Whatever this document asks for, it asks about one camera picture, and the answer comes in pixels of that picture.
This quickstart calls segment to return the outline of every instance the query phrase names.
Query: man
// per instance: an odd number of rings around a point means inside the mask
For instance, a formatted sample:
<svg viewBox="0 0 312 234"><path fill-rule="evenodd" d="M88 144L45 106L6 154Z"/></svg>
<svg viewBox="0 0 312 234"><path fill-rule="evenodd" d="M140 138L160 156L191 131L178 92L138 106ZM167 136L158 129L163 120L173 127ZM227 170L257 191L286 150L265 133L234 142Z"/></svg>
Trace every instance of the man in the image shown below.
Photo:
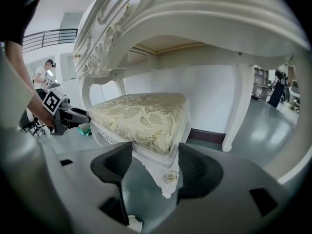
<svg viewBox="0 0 312 234"><path fill-rule="evenodd" d="M273 82L273 84L275 84L275 89L271 95L270 100L268 101L268 103L274 108L277 108L279 102L281 101L281 97L284 93L286 83L287 81L285 79L285 74L279 69L276 69L275 79Z"/></svg>
<svg viewBox="0 0 312 234"><path fill-rule="evenodd" d="M0 41L4 42L5 55L12 67L34 91L34 96L27 106L28 109L46 125L53 127L53 117L42 105L42 100L32 85L23 60L22 51L25 30L36 11L39 1L40 0L0 0L2 9Z"/></svg>
<svg viewBox="0 0 312 234"><path fill-rule="evenodd" d="M47 60L42 67L39 67L34 75L34 88L38 93L39 97L44 100L46 96L46 85L48 85L49 80L47 77L47 71L54 67L54 63L51 59Z"/></svg>

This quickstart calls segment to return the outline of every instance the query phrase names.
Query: green object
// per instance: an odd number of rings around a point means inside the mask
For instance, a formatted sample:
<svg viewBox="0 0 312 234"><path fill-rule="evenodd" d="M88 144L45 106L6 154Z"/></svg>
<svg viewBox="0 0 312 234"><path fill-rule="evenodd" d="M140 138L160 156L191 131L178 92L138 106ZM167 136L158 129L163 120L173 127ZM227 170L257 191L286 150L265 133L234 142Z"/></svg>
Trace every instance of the green object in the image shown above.
<svg viewBox="0 0 312 234"><path fill-rule="evenodd" d="M82 135L89 135L91 133L90 123L81 124L78 126L78 131Z"/></svg>

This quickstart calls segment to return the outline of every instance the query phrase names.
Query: stool cushion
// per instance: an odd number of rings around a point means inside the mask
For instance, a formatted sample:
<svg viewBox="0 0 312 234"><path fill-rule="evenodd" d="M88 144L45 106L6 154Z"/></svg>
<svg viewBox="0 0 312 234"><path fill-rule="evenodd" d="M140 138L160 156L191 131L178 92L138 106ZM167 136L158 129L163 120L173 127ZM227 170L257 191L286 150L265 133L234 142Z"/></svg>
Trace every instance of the stool cushion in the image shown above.
<svg viewBox="0 0 312 234"><path fill-rule="evenodd" d="M181 141L188 112L183 95L150 93L124 95L100 103L88 111L88 116L128 141L169 156Z"/></svg>

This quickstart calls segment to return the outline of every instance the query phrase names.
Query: upholstered stool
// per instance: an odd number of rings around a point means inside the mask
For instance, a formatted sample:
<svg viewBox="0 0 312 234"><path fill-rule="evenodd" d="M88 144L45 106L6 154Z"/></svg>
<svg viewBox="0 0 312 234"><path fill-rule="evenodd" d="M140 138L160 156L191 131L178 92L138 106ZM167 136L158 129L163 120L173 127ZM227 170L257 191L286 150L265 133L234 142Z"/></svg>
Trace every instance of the upholstered stool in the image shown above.
<svg viewBox="0 0 312 234"><path fill-rule="evenodd" d="M124 95L92 107L88 115L100 146L133 142L133 156L169 198L178 180L178 144L191 130L188 100L178 93Z"/></svg>

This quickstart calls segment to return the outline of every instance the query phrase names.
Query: railing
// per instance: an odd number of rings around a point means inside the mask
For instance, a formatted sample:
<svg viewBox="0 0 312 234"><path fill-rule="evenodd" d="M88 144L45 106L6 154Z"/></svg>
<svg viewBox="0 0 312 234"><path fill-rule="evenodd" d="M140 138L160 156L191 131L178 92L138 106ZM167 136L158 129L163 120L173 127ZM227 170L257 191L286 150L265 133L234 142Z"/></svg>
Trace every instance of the railing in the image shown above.
<svg viewBox="0 0 312 234"><path fill-rule="evenodd" d="M25 36L23 53L46 46L75 42L78 29L56 29Z"/></svg>

